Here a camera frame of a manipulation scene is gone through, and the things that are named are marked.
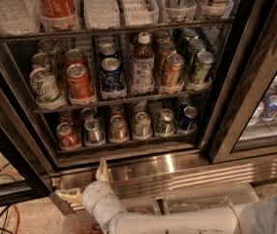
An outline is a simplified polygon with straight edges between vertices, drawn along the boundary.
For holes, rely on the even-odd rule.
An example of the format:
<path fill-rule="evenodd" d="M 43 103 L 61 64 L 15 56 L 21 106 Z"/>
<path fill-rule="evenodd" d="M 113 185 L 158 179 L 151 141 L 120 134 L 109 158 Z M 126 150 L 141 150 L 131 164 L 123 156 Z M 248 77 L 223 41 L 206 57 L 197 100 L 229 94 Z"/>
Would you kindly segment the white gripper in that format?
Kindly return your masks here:
<path fill-rule="evenodd" d="M 99 225 L 107 225 L 112 218 L 127 210 L 108 183 L 108 167 L 104 158 L 100 159 L 96 179 L 85 188 L 83 194 L 80 188 L 61 189 L 56 194 L 70 204 L 82 203 Z"/>

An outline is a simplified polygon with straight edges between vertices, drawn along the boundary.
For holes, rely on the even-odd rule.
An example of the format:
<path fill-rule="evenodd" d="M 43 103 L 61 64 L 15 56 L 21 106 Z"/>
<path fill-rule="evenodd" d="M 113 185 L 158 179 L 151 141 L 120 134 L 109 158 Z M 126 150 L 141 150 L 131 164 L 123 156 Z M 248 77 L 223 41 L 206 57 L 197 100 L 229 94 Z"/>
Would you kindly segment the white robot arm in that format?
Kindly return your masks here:
<path fill-rule="evenodd" d="M 59 190 L 62 200 L 80 203 L 103 234 L 277 234 L 277 194 L 250 204 L 169 215 L 129 213 L 108 183 L 107 164 L 85 189 Z"/>

